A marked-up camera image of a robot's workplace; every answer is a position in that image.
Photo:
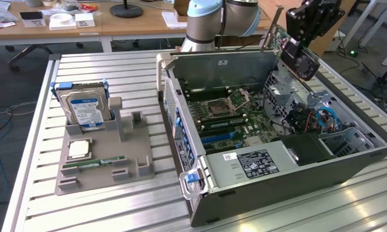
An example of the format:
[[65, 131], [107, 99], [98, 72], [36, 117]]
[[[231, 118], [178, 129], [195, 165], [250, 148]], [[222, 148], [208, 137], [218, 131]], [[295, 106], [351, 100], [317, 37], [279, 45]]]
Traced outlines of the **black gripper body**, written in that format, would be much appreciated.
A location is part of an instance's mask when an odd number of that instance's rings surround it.
[[286, 13], [287, 33], [303, 46], [323, 36], [345, 15], [341, 0], [305, 0]]

